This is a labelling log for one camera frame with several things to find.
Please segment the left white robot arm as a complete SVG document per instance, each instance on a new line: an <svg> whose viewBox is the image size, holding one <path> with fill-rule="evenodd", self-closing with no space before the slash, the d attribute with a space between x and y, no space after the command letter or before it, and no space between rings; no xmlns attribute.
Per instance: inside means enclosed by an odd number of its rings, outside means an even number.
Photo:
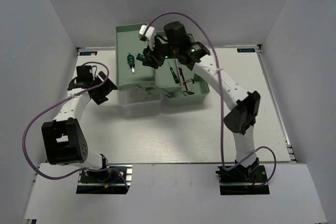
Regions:
<svg viewBox="0 0 336 224"><path fill-rule="evenodd" d="M108 71L96 73L94 67L76 67L77 75L68 84L67 101L52 121L42 125L41 131L50 164L93 169L93 176L104 182L110 178L111 168L103 154L89 150L80 120L90 101L101 105L118 88L109 79Z"/></svg>

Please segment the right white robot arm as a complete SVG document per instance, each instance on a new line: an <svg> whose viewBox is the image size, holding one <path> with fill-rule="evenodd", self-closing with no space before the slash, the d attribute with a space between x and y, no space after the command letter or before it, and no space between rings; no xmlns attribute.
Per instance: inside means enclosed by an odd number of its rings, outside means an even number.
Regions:
<svg viewBox="0 0 336 224"><path fill-rule="evenodd" d="M139 39L147 42L141 62L144 66L158 69L167 59L177 59L181 65L205 80L229 108L222 115L225 126L233 133L236 147L238 177L247 182L256 175L259 159L255 153L253 131L260 105L260 94L249 92L219 67L215 50L208 50L186 33L181 22L164 26L165 38L154 27L143 25Z"/></svg>

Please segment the green stubby screwdriver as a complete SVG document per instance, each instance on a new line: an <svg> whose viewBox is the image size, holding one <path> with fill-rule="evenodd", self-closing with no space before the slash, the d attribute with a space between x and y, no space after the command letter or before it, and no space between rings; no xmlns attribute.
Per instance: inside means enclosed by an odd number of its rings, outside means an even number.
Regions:
<svg viewBox="0 0 336 224"><path fill-rule="evenodd" d="M135 74L135 58L134 58L134 55L128 54L127 55L127 62L129 64L129 67L130 67L132 73Z"/></svg>
<svg viewBox="0 0 336 224"><path fill-rule="evenodd" d="M139 60L139 61L141 61L141 62L144 62L144 61L145 61L145 56L144 56L143 54L138 53L138 54L136 55L136 60Z"/></svg>

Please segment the green plastic toolbox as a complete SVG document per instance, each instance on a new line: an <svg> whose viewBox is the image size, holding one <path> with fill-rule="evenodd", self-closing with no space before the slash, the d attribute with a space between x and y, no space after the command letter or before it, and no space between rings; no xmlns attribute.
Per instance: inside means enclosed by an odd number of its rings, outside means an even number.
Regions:
<svg viewBox="0 0 336 224"><path fill-rule="evenodd" d="M139 40L141 24L117 26L115 31L116 43L116 85L118 87L118 104L125 113L143 113L145 110L157 112L163 99L170 106L200 104L209 94L209 86L205 80L192 73L188 67L176 59L166 59L158 69L143 66L135 60L135 74L127 62L127 55L134 57L146 48L146 43ZM170 68L175 71L179 84L174 82ZM194 79L193 95L184 92L183 81Z"/></svg>

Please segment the dark green slim screwdriver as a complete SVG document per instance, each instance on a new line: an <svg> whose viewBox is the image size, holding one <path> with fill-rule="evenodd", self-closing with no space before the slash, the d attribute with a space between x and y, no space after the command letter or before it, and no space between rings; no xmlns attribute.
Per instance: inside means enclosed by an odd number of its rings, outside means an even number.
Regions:
<svg viewBox="0 0 336 224"><path fill-rule="evenodd" d="M169 68L170 68L170 72L171 72L171 74L172 74L172 77L173 77L173 79L174 79L174 82L175 82L176 84L179 84L180 81L179 81L179 79L178 79L178 77L177 77L175 71L173 70L173 68L171 67L171 65L170 65L169 62L168 62L168 65L169 65Z"/></svg>

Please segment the angled hex key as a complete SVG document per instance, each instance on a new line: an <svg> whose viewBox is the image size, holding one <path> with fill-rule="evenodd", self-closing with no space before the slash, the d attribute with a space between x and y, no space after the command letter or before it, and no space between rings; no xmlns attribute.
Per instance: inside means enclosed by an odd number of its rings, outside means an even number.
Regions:
<svg viewBox="0 0 336 224"><path fill-rule="evenodd" d="M194 79L192 79L192 78L183 81L184 92L187 95L193 95L194 94L194 92L191 90L194 83L195 83Z"/></svg>

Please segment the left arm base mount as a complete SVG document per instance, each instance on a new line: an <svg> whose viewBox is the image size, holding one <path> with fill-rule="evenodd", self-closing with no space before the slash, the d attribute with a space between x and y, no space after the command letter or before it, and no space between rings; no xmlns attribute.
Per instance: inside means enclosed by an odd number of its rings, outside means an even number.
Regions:
<svg viewBox="0 0 336 224"><path fill-rule="evenodd" d="M76 194L125 195L131 186L132 165L110 165L117 172L80 172Z"/></svg>

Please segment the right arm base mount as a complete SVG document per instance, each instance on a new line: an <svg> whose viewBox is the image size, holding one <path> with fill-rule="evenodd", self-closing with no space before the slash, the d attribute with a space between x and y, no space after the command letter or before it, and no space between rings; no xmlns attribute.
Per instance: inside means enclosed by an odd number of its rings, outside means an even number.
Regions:
<svg viewBox="0 0 336 224"><path fill-rule="evenodd" d="M259 165L247 177L238 169L224 171L218 167L216 175L219 179L220 194L222 196L269 195L266 169Z"/></svg>

